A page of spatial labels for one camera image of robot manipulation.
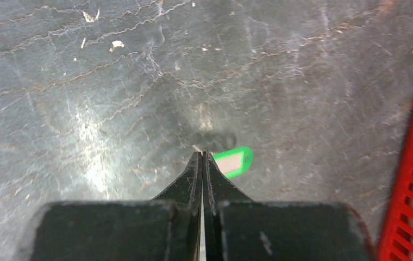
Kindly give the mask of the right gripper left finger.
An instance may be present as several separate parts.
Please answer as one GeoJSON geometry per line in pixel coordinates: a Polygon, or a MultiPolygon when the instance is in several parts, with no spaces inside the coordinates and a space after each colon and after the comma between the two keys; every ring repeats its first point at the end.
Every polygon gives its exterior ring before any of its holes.
{"type": "Polygon", "coordinates": [[[56,201],[33,215],[15,260],[199,260],[202,154],[146,201],[56,201]]]}

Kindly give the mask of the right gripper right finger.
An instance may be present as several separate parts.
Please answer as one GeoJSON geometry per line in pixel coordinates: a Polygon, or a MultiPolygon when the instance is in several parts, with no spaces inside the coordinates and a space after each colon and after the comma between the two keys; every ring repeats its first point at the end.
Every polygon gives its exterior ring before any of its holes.
{"type": "Polygon", "coordinates": [[[207,260],[375,260],[365,223],[342,202],[251,199],[202,154],[207,260]]]}

